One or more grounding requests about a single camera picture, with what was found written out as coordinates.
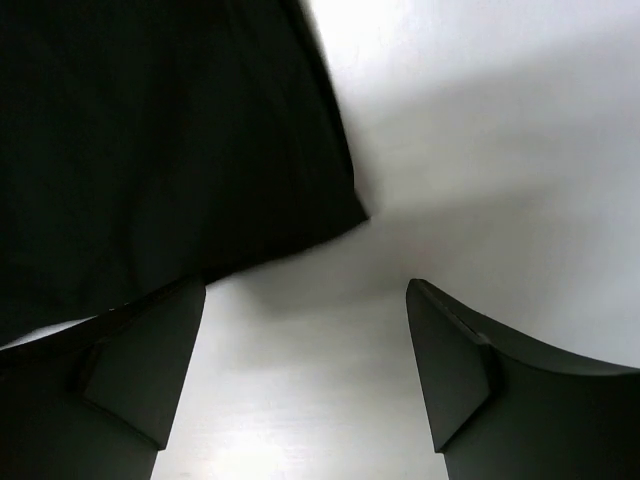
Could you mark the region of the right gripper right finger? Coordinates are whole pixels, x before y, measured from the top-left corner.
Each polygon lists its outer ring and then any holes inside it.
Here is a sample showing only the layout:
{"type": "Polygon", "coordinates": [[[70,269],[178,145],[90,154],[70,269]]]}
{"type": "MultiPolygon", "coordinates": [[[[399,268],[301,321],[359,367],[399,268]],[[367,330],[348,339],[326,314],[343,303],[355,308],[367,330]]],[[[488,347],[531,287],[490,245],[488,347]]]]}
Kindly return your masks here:
{"type": "Polygon", "coordinates": [[[635,479],[639,372],[536,340],[427,281],[406,291],[434,449],[452,479],[635,479]]]}

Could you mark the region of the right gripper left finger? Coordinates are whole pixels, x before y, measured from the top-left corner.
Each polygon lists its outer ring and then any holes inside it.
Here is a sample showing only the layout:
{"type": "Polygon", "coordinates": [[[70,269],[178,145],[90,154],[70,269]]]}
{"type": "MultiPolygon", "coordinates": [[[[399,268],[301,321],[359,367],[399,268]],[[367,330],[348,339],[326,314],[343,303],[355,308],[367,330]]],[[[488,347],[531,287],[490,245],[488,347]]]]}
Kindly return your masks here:
{"type": "Polygon", "coordinates": [[[148,479],[200,328],[198,277],[1,351],[4,479],[148,479]]]}

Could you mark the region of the black t shirt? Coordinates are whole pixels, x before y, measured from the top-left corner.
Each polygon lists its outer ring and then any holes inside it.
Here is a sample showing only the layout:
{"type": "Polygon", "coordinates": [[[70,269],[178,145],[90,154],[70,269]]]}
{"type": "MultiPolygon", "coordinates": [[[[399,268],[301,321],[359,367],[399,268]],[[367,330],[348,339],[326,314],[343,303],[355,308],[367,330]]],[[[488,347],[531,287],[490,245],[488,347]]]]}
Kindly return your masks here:
{"type": "Polygon", "coordinates": [[[297,1],[1,5],[1,339],[368,218],[297,1]]]}

